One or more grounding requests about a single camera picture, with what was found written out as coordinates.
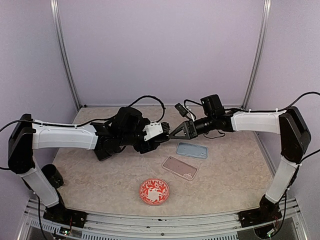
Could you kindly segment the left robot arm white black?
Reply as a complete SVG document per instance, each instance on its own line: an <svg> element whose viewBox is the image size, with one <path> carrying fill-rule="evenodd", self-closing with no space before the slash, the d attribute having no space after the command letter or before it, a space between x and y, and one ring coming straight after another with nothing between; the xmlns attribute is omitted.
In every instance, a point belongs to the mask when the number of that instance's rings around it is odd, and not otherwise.
<svg viewBox="0 0 320 240"><path fill-rule="evenodd" d="M53 164L40 167L38 150L82 149L91 151L99 161L120 154L132 146L140 154L156 150L169 140L170 125L161 119L151 121L136 108L121 107L114 116L96 118L80 124L35 120L31 114L5 125L14 125L8 140L7 167L20 176L45 206L44 218L62 224L81 223L87 213L65 206L58 189L61 175Z"/></svg>

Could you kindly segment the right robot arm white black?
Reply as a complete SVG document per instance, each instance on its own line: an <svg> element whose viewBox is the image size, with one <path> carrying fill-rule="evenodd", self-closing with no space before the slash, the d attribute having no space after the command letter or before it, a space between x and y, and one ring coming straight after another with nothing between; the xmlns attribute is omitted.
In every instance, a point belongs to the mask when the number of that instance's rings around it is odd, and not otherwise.
<svg viewBox="0 0 320 240"><path fill-rule="evenodd" d="M170 138L191 140L213 130L274 135L278 139L279 160L272 182L261 197L259 206L240 211L238 216L242 227L283 217L279 204L295 181L312 140L300 110L292 104L274 110L226 110L217 94L201 98L200 104L204 117L182 122L170 133Z"/></svg>

